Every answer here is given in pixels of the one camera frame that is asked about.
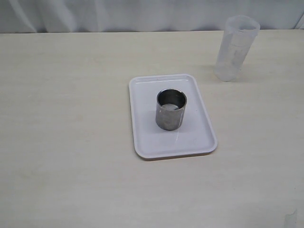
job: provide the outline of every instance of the metal cup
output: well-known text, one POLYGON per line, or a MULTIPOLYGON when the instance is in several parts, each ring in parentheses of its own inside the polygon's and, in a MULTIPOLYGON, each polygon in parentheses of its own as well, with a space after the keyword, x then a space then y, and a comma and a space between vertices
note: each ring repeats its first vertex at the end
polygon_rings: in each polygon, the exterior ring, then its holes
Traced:
POLYGON ((181 126, 187 97, 177 89, 164 89, 157 95, 156 123, 167 131, 173 131, 181 126))

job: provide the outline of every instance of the white curtain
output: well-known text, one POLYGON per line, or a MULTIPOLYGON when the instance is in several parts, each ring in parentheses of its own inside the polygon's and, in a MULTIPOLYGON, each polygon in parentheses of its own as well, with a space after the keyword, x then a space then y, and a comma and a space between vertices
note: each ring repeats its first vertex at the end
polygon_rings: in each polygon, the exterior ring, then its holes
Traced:
POLYGON ((239 14, 301 29, 303 13, 304 0, 0 0, 0 32, 222 30, 239 14))

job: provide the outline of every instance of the translucent cup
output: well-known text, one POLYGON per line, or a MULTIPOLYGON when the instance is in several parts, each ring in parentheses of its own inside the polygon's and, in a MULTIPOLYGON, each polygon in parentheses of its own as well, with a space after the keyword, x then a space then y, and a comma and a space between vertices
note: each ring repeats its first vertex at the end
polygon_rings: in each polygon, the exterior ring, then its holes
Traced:
POLYGON ((229 82, 238 76, 259 30, 260 24, 250 17, 239 15, 227 19, 214 69, 220 80, 229 82))

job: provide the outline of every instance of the table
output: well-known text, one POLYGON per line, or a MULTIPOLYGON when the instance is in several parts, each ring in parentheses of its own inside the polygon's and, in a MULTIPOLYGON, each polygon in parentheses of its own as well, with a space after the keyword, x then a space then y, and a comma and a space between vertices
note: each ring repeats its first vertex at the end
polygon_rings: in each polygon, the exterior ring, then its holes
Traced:
POLYGON ((304 32, 262 30, 233 83, 222 31, 0 35, 2 228, 304 226, 304 32), (143 161, 128 82, 189 73, 210 155, 143 161))

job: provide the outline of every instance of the white tray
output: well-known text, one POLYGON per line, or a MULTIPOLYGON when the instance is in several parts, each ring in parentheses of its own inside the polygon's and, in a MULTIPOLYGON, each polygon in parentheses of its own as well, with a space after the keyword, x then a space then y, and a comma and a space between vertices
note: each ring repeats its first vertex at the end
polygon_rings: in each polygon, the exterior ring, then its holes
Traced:
POLYGON ((161 75, 133 78, 129 83, 134 147, 145 159, 206 154, 215 150, 215 137, 195 78, 191 75, 161 75), (181 127, 161 129, 155 122, 156 96, 175 88, 187 96, 181 127))

